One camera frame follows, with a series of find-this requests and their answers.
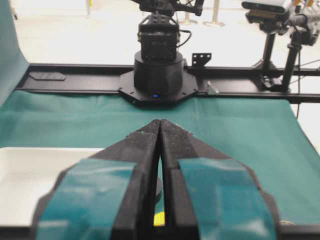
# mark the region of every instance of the camera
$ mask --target camera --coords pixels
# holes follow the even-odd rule
[[[242,2],[242,7],[245,9],[270,12],[278,15],[289,12],[292,5],[292,0],[247,0]]]

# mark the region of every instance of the black pole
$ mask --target black pole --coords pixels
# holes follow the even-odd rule
[[[291,81],[291,77],[294,73],[295,69],[295,64],[296,64],[296,59],[299,51],[301,50],[301,45],[298,41],[299,38],[299,32],[293,32],[292,37],[291,37],[291,43],[288,44],[289,50],[289,55],[288,59],[286,61],[284,73],[283,73],[283,79],[282,79],[282,91],[283,92],[288,92],[289,90],[289,85]]]
[[[274,48],[275,38],[276,38],[276,34],[268,34],[266,36],[263,58],[262,58],[263,72],[268,71],[270,69],[271,55],[272,55],[272,50]]]

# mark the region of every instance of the white floor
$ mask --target white floor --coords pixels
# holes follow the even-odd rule
[[[180,49],[190,62],[193,52],[212,52],[208,66],[248,67],[263,54],[266,35],[256,24],[249,24],[239,0],[222,0],[219,20],[224,27],[206,27],[204,21],[212,18],[213,0],[205,1],[201,17],[195,25],[181,25],[191,30],[191,40]],[[183,19],[184,13],[178,14]],[[134,54],[140,48],[137,39],[138,24],[143,18],[136,3],[129,0],[95,0],[91,16],[18,13],[15,21],[20,47],[31,63],[59,64],[133,64]],[[289,35],[276,39],[272,61],[284,67],[288,54]],[[313,46],[304,46],[302,63],[320,59],[320,40]],[[319,67],[320,62],[308,67]],[[302,93],[320,93],[320,78],[306,77]],[[298,90],[291,85],[292,92]],[[312,144],[320,152],[320,104],[302,104],[299,122]]]

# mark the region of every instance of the metal stand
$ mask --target metal stand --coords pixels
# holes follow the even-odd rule
[[[291,43],[288,45],[288,48],[290,50],[289,50],[289,55],[286,61],[285,70],[284,70],[283,79],[282,79],[283,92],[289,91],[289,85],[290,85],[291,77],[294,73],[297,55],[302,48],[299,44],[298,37],[299,37],[299,32],[295,31],[292,34]]]
[[[225,24],[218,21],[220,0],[214,0],[212,21],[205,21],[203,24],[207,27],[223,27]]]
[[[190,19],[190,12],[186,12],[184,20],[179,21],[179,23],[182,25],[193,25],[197,24],[198,22],[196,20]]]
[[[262,70],[262,72],[268,72],[270,69],[277,69],[271,61],[271,55],[274,48],[275,39],[276,34],[268,34],[266,36],[263,57],[253,66],[253,68]]]

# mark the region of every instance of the black cylindrical base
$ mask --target black cylindrical base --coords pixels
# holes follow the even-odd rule
[[[170,95],[182,88],[183,57],[177,52],[169,62],[144,60],[141,51],[134,56],[134,87],[151,95]]]

